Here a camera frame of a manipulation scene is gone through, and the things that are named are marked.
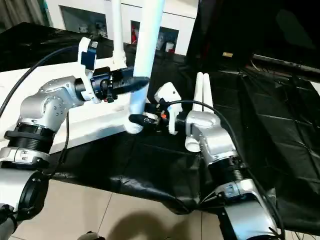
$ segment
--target tile floor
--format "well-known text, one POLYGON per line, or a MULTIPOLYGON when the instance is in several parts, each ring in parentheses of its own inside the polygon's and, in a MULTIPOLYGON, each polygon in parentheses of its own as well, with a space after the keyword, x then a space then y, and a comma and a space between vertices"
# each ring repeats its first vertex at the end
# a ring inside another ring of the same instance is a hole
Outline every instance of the tile floor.
MULTIPOLYGON (((55 180, 42 212, 10 240, 77 240, 88 231, 107 240, 223 240, 213 214, 175 215, 159 202, 55 180)), ((287 239, 298 240, 289 231, 287 239)))

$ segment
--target white bracket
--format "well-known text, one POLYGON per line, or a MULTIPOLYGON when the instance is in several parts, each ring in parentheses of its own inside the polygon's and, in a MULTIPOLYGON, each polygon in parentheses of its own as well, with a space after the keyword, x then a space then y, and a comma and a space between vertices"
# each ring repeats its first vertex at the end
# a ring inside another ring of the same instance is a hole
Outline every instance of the white bracket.
MULTIPOLYGON (((176 90, 175 86, 172 82, 167 82, 162 87, 158 89, 158 91, 154 95, 154 99, 159 102, 161 99, 164 99, 166 102, 178 101, 181 100, 181 96, 179 95, 178 91, 176 90)), ((178 132, 176 131, 176 117, 178 116, 179 112, 182 112, 181 103, 173 104, 168 107, 169 112, 169 133, 172 135, 176 135, 178 132)))
POLYGON ((87 69, 85 65, 82 64, 83 53, 87 53, 89 48, 97 48, 98 43, 96 41, 91 42, 89 38, 83 37, 79 43, 78 48, 78 63, 80 64, 84 75, 81 78, 85 87, 85 91, 82 91, 81 94, 86 101, 92 101, 95 104, 101 103, 101 100, 96 97, 94 89, 91 85, 91 78, 94 74, 94 69, 96 67, 97 55, 94 56, 93 69, 87 69))

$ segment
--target shelf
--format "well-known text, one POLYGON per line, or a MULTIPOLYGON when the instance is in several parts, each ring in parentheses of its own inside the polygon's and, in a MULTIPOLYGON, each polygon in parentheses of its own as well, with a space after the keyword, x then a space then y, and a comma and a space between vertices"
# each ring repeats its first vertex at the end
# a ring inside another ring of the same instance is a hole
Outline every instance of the shelf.
MULTIPOLYGON (((139 40, 139 28, 140 22, 131 21, 131 44, 137 44, 137 41, 139 40)), ((176 49, 178 35, 178 30, 161 26, 159 30, 156 49, 162 52, 166 51, 174 53, 176 49)))

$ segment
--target white plastic part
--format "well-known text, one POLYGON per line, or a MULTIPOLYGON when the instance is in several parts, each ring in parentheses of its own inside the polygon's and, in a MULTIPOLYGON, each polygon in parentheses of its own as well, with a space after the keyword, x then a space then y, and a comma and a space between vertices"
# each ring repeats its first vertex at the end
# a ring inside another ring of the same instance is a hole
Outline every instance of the white plastic part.
MULTIPOLYGON (((81 77, 85 87, 85 91, 82 91, 81 94, 84 100, 92 101, 95 104, 98 104, 98 103, 101 103, 101 100, 96 97, 90 81, 90 79, 94 74, 94 71, 86 69, 86 66, 81 65, 82 52, 86 53, 88 51, 90 42, 91 40, 89 38, 83 37, 79 43, 79 48, 78 48, 78 64, 80 64, 82 71, 85 73, 85 75, 81 77)), ((96 59, 97 59, 97 56, 95 56, 95 59, 94 59, 94 68, 96 68, 96 59)))
MULTIPOLYGON (((203 92, 204 92, 204 74, 202 72, 198 72, 196 75, 193 100, 202 103, 204 100, 203 92)), ((192 105, 193 111, 202 112, 202 109, 203 109, 202 105, 199 105, 199 104, 192 105)))
MULTIPOLYGON (((210 107, 214 106, 211 93, 210 77, 208 73, 203 75, 203 103, 208 104, 210 107)), ((214 111, 207 107, 203 107, 203 111, 214 113, 214 111)))
MULTIPOLYGON (((134 62, 134 77, 151 77, 164 5, 165 0, 144 1, 134 62)), ((148 88, 149 85, 131 93, 129 114, 142 114, 144 112, 148 88)), ((137 134, 142 131, 143 127, 130 122, 128 119, 125 129, 128 133, 137 134)))
MULTIPOLYGON (((196 75, 196 82, 195 82, 195 90, 194 90, 194 98, 193 100, 198 102, 203 102, 203 92, 204 92, 204 74, 202 72, 198 72, 196 75)), ((202 112, 203 106, 199 104, 193 104, 192 110, 202 112)), ((200 152, 200 144, 194 138, 187 136, 185 138, 184 143, 185 148, 193 153, 200 152)))
MULTIPOLYGON (((159 102, 161 99, 164 99, 166 102, 178 101, 181 100, 181 96, 179 95, 178 91, 176 90, 175 86, 172 82, 167 82, 162 87, 158 89, 158 91, 154 95, 154 99, 159 102)), ((169 112, 169 133, 172 135, 176 135, 178 132, 176 131, 176 117, 178 116, 179 112, 182 112, 181 103, 173 104, 168 107, 169 112)))
POLYGON ((120 68, 126 67, 126 54, 122 31, 121 0, 112 0, 112 24, 113 24, 113 62, 120 68))

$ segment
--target white pole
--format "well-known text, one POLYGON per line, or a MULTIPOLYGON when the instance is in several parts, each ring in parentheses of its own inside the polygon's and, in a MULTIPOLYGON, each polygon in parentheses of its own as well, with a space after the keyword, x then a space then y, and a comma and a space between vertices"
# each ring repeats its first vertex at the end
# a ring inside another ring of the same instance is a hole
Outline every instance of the white pole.
MULTIPOLYGON (((165 0, 144 1, 134 62, 134 77, 151 77, 164 5, 165 0)), ((144 112, 148 87, 149 85, 131 93, 129 114, 144 112)), ((137 134, 143 129, 142 126, 130 122, 129 119, 124 126, 126 131, 131 134, 137 134)))
MULTIPOLYGON (((204 91, 204 74, 202 72, 198 72, 198 74, 196 75, 193 100, 202 103, 203 102, 203 91, 204 91)), ((192 110, 202 112, 202 106, 199 104, 193 104, 192 110)), ((190 136, 187 136, 185 138, 184 146, 190 152, 193 152, 193 153, 200 152, 199 142, 190 136)))
POLYGON ((126 54, 122 32, 121 0, 112 0, 113 62, 118 68, 125 68, 126 54))
MULTIPOLYGON (((210 77, 208 73, 203 75, 203 102, 208 104, 210 107, 214 106, 211 93, 210 77)), ((214 111, 207 107, 203 107, 203 111, 214 114, 214 111)))

